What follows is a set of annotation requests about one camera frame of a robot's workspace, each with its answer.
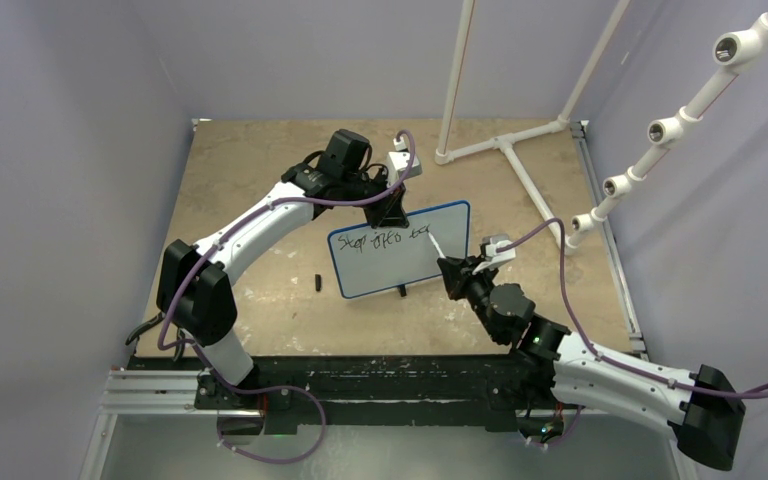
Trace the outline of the white marker pen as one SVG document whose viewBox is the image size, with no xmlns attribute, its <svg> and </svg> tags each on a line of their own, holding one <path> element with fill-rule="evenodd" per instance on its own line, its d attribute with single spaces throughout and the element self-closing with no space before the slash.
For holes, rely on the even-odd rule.
<svg viewBox="0 0 768 480">
<path fill-rule="evenodd" d="M 436 254 L 437 254 L 437 257 L 438 257 L 439 259 L 444 259 L 444 258 L 446 258 L 446 254 L 443 252 L 443 250 L 442 250 L 442 248 L 441 248 L 441 246 L 440 246 L 439 242 L 437 241 L 437 239 L 436 239 L 436 237 L 433 235 L 433 233 L 429 231 L 429 232 L 427 232 L 427 236 L 428 236 L 428 239 L 430 240 L 430 242 L 431 242 L 432 246 L 434 247 L 434 250 L 435 250 L 435 252 L 436 252 Z"/>
</svg>

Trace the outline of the blue framed whiteboard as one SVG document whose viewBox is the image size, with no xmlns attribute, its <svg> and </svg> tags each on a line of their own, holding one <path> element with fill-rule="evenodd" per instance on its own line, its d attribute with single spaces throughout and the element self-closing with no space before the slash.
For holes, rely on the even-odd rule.
<svg viewBox="0 0 768 480">
<path fill-rule="evenodd" d="M 467 255 L 471 224 L 468 201 L 428 207 L 407 216 L 408 228 L 373 229 L 358 224 L 327 236 L 343 298 L 354 299 L 440 276 L 429 231 L 447 256 Z"/>
</svg>

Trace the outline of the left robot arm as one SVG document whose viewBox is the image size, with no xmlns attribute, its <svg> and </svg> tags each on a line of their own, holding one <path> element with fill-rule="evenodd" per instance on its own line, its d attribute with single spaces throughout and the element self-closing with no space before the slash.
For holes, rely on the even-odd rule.
<svg viewBox="0 0 768 480">
<path fill-rule="evenodd" d="M 219 395 L 232 408 L 247 408 L 258 395 L 251 376 L 255 362 L 234 331 L 234 285 L 279 240 L 326 210 L 359 207 L 374 228 L 407 226 L 401 201 L 419 160 L 409 131 L 399 131 L 394 144 L 407 156 L 404 170 L 391 179 L 394 168 L 381 165 L 370 175 L 369 140 L 339 129 L 325 149 L 291 166 L 237 219 L 194 243 L 175 240 L 166 247 L 156 297 L 161 329 L 175 325 L 184 332 L 184 340 L 221 379 Z"/>
</svg>

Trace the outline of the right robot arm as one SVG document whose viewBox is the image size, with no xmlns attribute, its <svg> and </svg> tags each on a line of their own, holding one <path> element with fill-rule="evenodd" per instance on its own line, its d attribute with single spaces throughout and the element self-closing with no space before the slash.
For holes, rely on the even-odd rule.
<svg viewBox="0 0 768 480">
<path fill-rule="evenodd" d="M 529 404 L 555 400 L 616 415 L 674 440 L 699 464 L 732 469 L 746 407 L 721 370 L 665 367 L 588 346 L 581 334 L 538 314 L 518 284 L 497 284 L 494 271 L 478 271 L 478 257 L 436 263 L 448 297 L 466 301 L 490 339 L 523 365 Z"/>
</svg>

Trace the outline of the black pliers tool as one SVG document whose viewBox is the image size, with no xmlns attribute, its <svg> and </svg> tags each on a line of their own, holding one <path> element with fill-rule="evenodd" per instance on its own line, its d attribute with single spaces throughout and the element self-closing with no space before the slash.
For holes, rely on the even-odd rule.
<svg viewBox="0 0 768 480">
<path fill-rule="evenodd" d="M 138 325 L 126 337 L 124 345 L 129 346 L 133 343 L 136 343 L 143 334 L 145 334 L 152 328 L 160 325 L 164 320 L 164 318 L 165 318 L 165 314 L 163 312 L 158 312 L 154 317 Z M 176 330 L 176 340 L 174 341 L 175 343 L 174 354 L 171 357 L 171 361 L 173 363 L 179 363 L 184 358 L 184 353 L 186 349 L 185 340 L 186 340 L 185 333 L 180 328 L 178 328 Z"/>
</svg>

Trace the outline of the white PVC pipe with fittings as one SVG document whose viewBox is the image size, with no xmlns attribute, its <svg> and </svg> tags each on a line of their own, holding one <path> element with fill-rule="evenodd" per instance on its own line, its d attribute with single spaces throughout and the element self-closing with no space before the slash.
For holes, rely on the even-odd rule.
<svg viewBox="0 0 768 480">
<path fill-rule="evenodd" d="M 648 173 L 672 148 L 689 135 L 704 114 L 734 81 L 768 51 L 768 10 L 743 30 L 729 31 L 716 38 L 711 55 L 716 71 L 684 106 L 669 117 L 651 121 L 646 130 L 650 147 L 622 174 L 602 182 L 604 198 L 590 211 L 574 216 L 565 245 L 576 248 L 609 214 L 645 181 Z"/>
</svg>

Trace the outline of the white PVC pipe frame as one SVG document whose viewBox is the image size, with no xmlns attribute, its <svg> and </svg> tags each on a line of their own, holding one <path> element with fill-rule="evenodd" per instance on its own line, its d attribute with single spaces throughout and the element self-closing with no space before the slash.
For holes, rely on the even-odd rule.
<svg viewBox="0 0 768 480">
<path fill-rule="evenodd" d="M 541 218 L 544 221 L 549 222 L 554 217 L 554 213 L 539 188 L 536 186 L 534 180 L 527 172 L 522 161 L 517 156 L 514 146 L 525 140 L 560 133 L 568 129 L 570 126 L 571 114 L 578 105 L 585 88 L 590 83 L 596 67 L 602 60 L 610 41 L 613 39 L 630 5 L 630 0 L 621 0 L 616 3 L 568 99 L 555 120 L 530 129 L 495 136 L 488 140 L 467 145 L 462 148 L 451 149 L 449 147 L 449 138 L 454 121 L 461 77 L 463 75 L 464 59 L 475 14 L 475 3 L 473 1 L 464 1 L 461 6 L 438 144 L 435 149 L 435 162 L 439 165 L 446 165 L 457 159 L 489 150 L 497 150 L 501 152 L 514 170 L 516 177 L 522 184 Z"/>
</svg>

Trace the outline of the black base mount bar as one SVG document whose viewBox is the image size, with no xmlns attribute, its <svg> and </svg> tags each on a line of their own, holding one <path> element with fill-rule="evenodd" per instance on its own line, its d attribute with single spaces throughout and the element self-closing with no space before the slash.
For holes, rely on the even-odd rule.
<svg viewBox="0 0 768 480">
<path fill-rule="evenodd" d="M 515 432 L 526 418 L 556 407 L 522 387 L 524 367 L 507 354 L 258 356 L 255 365 L 246 395 L 230 392 L 195 358 L 132 357 L 127 367 L 193 375 L 189 403 L 197 412 L 251 413 L 267 434 L 321 422 Z"/>
</svg>

